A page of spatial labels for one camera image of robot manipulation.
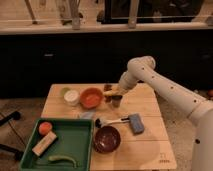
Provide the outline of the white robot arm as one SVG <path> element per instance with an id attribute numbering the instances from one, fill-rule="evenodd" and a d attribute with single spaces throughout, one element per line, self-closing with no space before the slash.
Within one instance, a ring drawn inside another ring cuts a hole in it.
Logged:
<path id="1" fill-rule="evenodd" d="M 139 81 L 143 81 L 162 98 L 182 110 L 196 126 L 191 171 L 213 171 L 213 101 L 158 74 L 155 66 L 152 56 L 129 60 L 116 92 L 124 95 Z"/>

